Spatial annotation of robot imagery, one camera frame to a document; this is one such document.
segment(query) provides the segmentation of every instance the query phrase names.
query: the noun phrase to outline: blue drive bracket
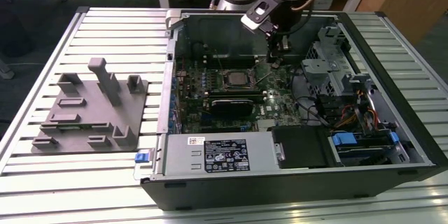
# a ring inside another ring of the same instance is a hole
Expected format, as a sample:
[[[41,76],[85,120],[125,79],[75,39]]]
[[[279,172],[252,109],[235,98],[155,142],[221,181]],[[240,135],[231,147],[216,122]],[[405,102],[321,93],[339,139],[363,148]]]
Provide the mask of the blue drive bracket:
[[[135,163],[149,163],[149,153],[137,153],[135,154]]]
[[[353,133],[336,133],[331,138],[335,146],[341,144],[357,144]]]
[[[391,137],[391,139],[392,139],[392,141],[393,141],[395,144],[400,142],[400,138],[399,138],[397,133],[391,132],[389,133],[389,137]]]

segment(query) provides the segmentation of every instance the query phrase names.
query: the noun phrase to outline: white label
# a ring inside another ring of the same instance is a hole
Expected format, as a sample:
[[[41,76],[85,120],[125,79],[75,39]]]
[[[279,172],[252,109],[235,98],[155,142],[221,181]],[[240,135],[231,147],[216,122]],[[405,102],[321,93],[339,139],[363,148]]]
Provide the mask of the white label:
[[[203,136],[188,137],[188,145],[204,145],[205,138]]]

